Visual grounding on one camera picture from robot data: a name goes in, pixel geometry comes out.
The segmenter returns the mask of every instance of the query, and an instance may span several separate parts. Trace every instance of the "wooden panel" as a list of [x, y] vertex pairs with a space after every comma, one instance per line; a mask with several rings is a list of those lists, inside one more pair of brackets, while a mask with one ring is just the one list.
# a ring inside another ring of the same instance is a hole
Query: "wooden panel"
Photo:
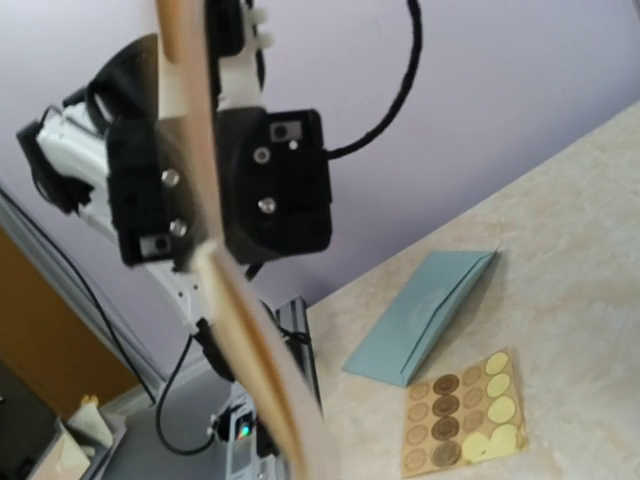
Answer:
[[84, 394], [112, 400], [136, 385], [0, 230], [0, 358], [63, 416]]

